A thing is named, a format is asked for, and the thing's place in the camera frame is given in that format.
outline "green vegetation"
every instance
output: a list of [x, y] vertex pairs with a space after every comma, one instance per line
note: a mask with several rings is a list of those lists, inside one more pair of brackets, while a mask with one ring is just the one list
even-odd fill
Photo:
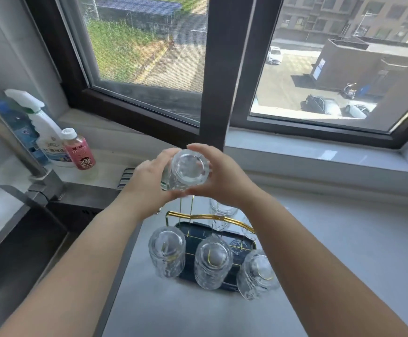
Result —
[[130, 82], [140, 67], [140, 53], [134, 47], [157, 39], [155, 33], [129, 27], [124, 22], [89, 20], [90, 41], [103, 79]]
[[190, 13], [193, 8], [198, 4], [201, 0], [160, 0], [160, 1], [170, 1], [170, 2], [178, 2], [182, 4], [182, 11]]

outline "hand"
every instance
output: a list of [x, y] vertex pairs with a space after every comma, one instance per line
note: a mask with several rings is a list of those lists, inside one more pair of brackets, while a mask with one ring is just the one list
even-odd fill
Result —
[[156, 159], [141, 163], [115, 199], [115, 204], [130, 211], [138, 221], [142, 221], [157, 213], [167, 202], [184, 196], [185, 194], [179, 190], [164, 191], [160, 187], [163, 169], [180, 150], [166, 149]]
[[193, 143], [187, 148], [202, 153], [212, 164], [207, 181], [185, 191], [187, 195], [206, 196], [227, 206], [243, 210], [253, 192], [259, 188], [250, 180], [240, 166], [228, 155], [215, 147]]

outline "blue roof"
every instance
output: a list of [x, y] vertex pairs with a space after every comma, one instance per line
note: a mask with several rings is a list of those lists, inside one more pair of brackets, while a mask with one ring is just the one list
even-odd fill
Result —
[[175, 10], [182, 8], [182, 5], [177, 2], [158, 0], [95, 0], [95, 2], [98, 7], [155, 15], [171, 15]]

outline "car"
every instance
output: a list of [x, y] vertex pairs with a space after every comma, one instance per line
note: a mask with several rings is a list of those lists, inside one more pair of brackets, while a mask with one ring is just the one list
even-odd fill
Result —
[[330, 114], [332, 116], [341, 116], [342, 110], [335, 99], [320, 96], [309, 95], [306, 98], [306, 110], [320, 114]]
[[270, 46], [268, 49], [268, 62], [270, 64], [279, 65], [282, 62], [282, 53], [280, 52], [280, 47]]
[[344, 113], [354, 118], [366, 118], [376, 107], [376, 103], [365, 101], [350, 101], [347, 103]]

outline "white car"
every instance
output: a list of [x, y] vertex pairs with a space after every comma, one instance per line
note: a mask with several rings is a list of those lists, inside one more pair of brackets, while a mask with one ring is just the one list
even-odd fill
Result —
[[345, 113], [354, 118], [366, 118], [376, 107], [376, 103], [365, 101], [350, 101], [347, 103]]
[[279, 65], [282, 62], [282, 53], [280, 52], [280, 47], [270, 46], [268, 50], [267, 60], [270, 64]]

